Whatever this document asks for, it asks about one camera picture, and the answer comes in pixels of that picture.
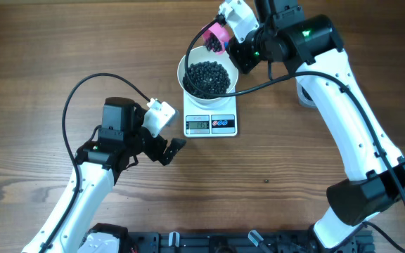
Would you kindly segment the pink scoop blue handle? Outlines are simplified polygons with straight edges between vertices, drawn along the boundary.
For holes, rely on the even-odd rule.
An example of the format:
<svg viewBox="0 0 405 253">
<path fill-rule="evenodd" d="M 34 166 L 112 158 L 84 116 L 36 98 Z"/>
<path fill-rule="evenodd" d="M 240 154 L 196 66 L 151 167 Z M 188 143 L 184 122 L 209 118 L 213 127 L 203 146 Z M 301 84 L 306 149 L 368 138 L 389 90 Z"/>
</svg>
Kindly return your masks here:
<svg viewBox="0 0 405 253">
<path fill-rule="evenodd" d="M 229 33 L 219 23 L 208 25 L 207 30 L 202 34 L 204 46 L 208 51 L 212 51 L 218 55 L 225 52 L 229 43 Z"/>
</svg>

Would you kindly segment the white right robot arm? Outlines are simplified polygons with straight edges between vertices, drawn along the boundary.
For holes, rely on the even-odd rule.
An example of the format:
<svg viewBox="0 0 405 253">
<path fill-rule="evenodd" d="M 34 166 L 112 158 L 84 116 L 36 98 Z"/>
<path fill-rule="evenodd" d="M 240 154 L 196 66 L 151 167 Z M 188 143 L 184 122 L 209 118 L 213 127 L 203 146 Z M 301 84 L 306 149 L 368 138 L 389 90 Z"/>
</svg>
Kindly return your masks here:
<svg viewBox="0 0 405 253">
<path fill-rule="evenodd" d="M 247 74 L 262 61 L 283 63 L 337 144 L 347 178 L 326 191 L 328 210 L 313 227 L 319 244 L 337 249 L 394 203 L 405 207 L 405 157 L 366 102 L 330 18 L 306 18 L 296 1 L 225 1 L 219 14 L 233 31 L 233 64 Z"/>
</svg>

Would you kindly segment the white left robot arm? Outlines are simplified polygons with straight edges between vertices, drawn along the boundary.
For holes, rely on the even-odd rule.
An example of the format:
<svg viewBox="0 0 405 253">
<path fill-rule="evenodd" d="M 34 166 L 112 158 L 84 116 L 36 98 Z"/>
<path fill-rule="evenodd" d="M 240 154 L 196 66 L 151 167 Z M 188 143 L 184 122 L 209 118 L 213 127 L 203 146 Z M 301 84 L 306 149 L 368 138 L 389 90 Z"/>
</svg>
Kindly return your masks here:
<svg viewBox="0 0 405 253">
<path fill-rule="evenodd" d="M 77 252 L 96 210 L 138 155 L 166 166 L 185 146 L 184 139 L 160 136 L 175 117 L 166 102 L 152 99 L 142 108 L 132 99 L 107 98 L 102 123 L 71 156 L 74 169 L 63 194 L 23 251 Z"/>
</svg>

